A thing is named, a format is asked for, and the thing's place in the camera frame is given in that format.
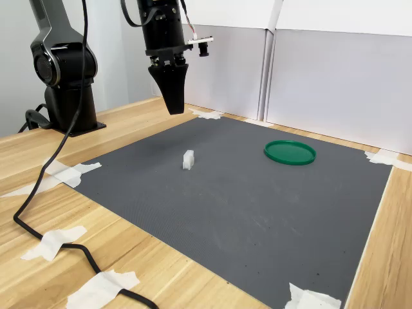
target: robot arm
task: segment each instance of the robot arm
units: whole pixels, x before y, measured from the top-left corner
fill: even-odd
[[[37,76],[47,85],[44,93],[49,119],[39,112],[26,112],[29,128],[39,125],[67,132],[79,105],[82,82],[83,36],[71,26],[62,0],[30,0],[40,33],[30,45]],[[86,48],[86,71],[82,111],[70,136],[101,129],[97,122],[91,84],[97,60]]]
[[[207,42],[213,41],[212,37],[197,40],[195,36],[185,44],[178,1],[137,0],[142,22],[142,25],[137,25],[129,17],[126,0],[121,0],[126,21],[132,27],[142,26],[146,55],[151,59],[149,73],[158,84],[171,115],[184,112],[185,78],[189,67],[184,51],[191,50],[193,44],[199,44],[200,56],[208,56]],[[185,1],[180,1],[186,15]]]
[[[79,81],[83,36],[70,26],[62,0],[30,0],[30,4],[40,29],[30,46],[37,75],[48,86]],[[87,49],[86,78],[92,79],[97,61],[89,46]]]
[[[185,77],[189,67],[184,51],[199,44],[200,56],[208,56],[207,43],[213,41],[212,37],[197,40],[194,36],[193,40],[185,43],[178,1],[137,0],[142,21],[137,25],[127,13],[126,0],[120,0],[126,21],[131,26],[142,27],[146,55],[151,59],[149,72],[158,84],[171,115],[184,112]],[[186,11],[184,0],[180,1]],[[26,113],[26,121],[29,128],[40,125],[65,133],[79,105],[83,36],[70,26],[62,0],[30,0],[30,3],[40,29],[30,48],[37,76],[47,85],[44,97],[50,121],[32,110]],[[97,74],[97,60],[89,46],[85,60],[82,111],[71,136],[106,126],[96,119],[91,84]]]

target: masking tape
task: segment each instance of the masking tape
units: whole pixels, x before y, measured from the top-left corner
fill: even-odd
[[[291,300],[286,304],[285,309],[339,309],[341,301],[326,294],[321,294],[309,290],[301,290],[297,286],[289,283]]]
[[[211,111],[211,112],[206,112],[206,111],[198,111],[193,108],[189,108],[193,112],[193,115],[199,115],[199,118],[204,118],[204,119],[220,119],[222,114],[224,112],[222,111]]]
[[[54,188],[56,185],[62,182],[64,182],[66,185],[69,185],[72,188],[76,188],[81,183],[80,177],[82,176],[82,174],[88,173],[101,166],[102,165],[100,163],[95,163],[89,165],[77,164],[74,167],[69,167],[57,160],[54,160],[46,169],[46,173],[48,173],[50,176],[43,178],[36,194]],[[8,194],[2,195],[0,197],[6,198],[9,196],[30,194],[33,188],[34,183],[27,185],[23,188],[20,188],[18,190],[15,190],[13,192],[10,192]]]
[[[371,163],[393,165],[399,169],[412,172],[412,164],[398,160],[398,153],[381,149],[377,153],[369,153],[365,151],[366,157]]]
[[[247,122],[248,124],[256,124],[261,127],[273,126],[273,124],[270,124],[269,122],[263,122],[263,121],[253,120],[253,119],[246,119],[245,122]]]
[[[42,256],[47,261],[53,261],[64,243],[72,243],[86,233],[85,227],[73,227],[70,230],[50,230],[46,232],[41,242],[29,250],[21,259],[31,260]]]
[[[130,290],[140,283],[134,272],[118,274],[114,270],[99,272],[68,297],[67,309],[98,309],[112,301],[123,288]]]

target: wooden table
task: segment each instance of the wooden table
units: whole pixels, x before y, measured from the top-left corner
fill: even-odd
[[[160,98],[105,111],[98,114],[98,120],[108,127],[70,138],[57,159],[74,166],[195,117],[188,109],[182,115],[170,116]],[[272,127],[365,151],[378,151],[336,138]],[[33,183],[44,159],[54,152],[61,139],[60,133],[43,129],[0,138],[0,195]],[[410,156],[400,155],[399,159],[412,163]],[[412,308],[411,175],[411,172],[392,169],[347,308]],[[25,198],[0,198],[0,307],[65,307],[67,297],[95,273],[78,250],[61,250],[52,262],[42,258],[20,259],[38,244],[37,239],[12,219]],[[266,308],[216,274],[63,184],[38,194],[21,218],[42,234],[48,230],[85,226],[88,231],[77,243],[90,249],[102,270],[136,272],[141,283],[133,291],[151,299],[160,308]],[[108,307],[144,306],[118,295]]]

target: wire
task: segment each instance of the wire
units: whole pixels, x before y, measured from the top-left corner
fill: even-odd
[[[77,107],[77,110],[76,110],[76,112],[73,116],[73,119],[72,119],[71,123],[70,123],[70,127],[68,128],[66,134],[64,135],[64,138],[62,139],[60,145],[58,146],[56,151],[53,153],[51,158],[45,163],[45,165],[40,170],[40,175],[39,175],[39,177],[38,177],[38,179],[37,179],[37,181],[34,185],[33,190],[31,191],[31,193],[29,194],[27,199],[24,201],[24,203],[21,205],[19,210],[13,216],[13,220],[18,225],[20,225],[22,228],[24,228],[26,231],[28,231],[31,235],[33,235],[34,237],[36,237],[39,240],[42,239],[43,235],[40,234],[39,232],[37,232],[36,230],[34,230],[33,228],[29,227],[25,222],[23,222],[19,218],[19,216],[25,210],[25,208],[28,206],[28,204],[31,202],[33,197],[35,196],[47,167],[54,161],[54,159],[56,159],[57,155],[61,152],[64,144],[66,143],[66,141],[69,137],[69,134],[71,133],[71,131],[73,130],[73,128],[74,128],[74,126],[77,122],[77,119],[80,115],[80,112],[82,111],[83,92],[84,92],[85,75],[86,75],[86,46],[87,46],[88,26],[89,26],[86,0],[82,0],[82,4],[83,4],[83,15],[84,15],[84,34],[83,34],[83,42],[82,42],[82,84],[81,84],[81,87],[80,87],[79,106]],[[83,253],[86,255],[91,267],[96,272],[96,274],[101,272],[101,270],[97,266],[95,260],[91,256],[90,251],[84,245],[78,245],[78,244],[75,244],[75,243],[65,243],[65,244],[62,245],[62,248],[72,248],[72,249],[79,249],[79,250],[83,251]],[[148,307],[150,307],[150,309],[158,309],[157,305],[154,302],[152,302],[151,300],[149,300],[149,299],[147,299],[147,298],[145,298],[145,297],[143,297],[139,294],[136,294],[132,291],[122,289],[119,293],[147,305]]]
[[[37,106],[36,111],[40,111],[42,108],[47,108],[45,103],[40,104],[39,106]],[[25,124],[23,124],[23,127],[20,128],[18,133],[22,133],[26,128],[27,128],[28,124],[27,122]]]
[[[189,16],[187,15],[187,8],[186,8],[185,0],[180,0],[180,2],[181,2],[181,4],[182,4],[183,11],[185,12],[185,15],[186,15],[187,24],[189,25],[189,28],[190,28],[190,29],[192,30],[192,32],[193,32],[193,38],[194,38],[195,40],[197,40],[197,39],[198,39],[198,35],[197,35],[197,33],[196,33],[196,30],[194,29],[193,24],[191,23],[191,21],[190,21],[190,19],[189,19]]]
[[[143,24],[135,24],[131,20],[131,18],[129,16],[129,12],[127,11],[126,0],[120,0],[120,5],[122,6],[122,12],[123,12],[124,18],[126,19],[127,23],[130,26],[135,27],[135,28],[143,27],[143,26],[147,25],[148,23],[150,23],[150,21],[153,19],[153,17],[157,13],[157,11],[160,11],[158,8],[152,8],[149,15],[147,16],[146,21]]]

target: green plastic lid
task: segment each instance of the green plastic lid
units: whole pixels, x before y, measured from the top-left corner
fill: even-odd
[[[316,159],[316,151],[312,147],[293,140],[274,140],[265,146],[265,154],[288,165],[310,164]]]

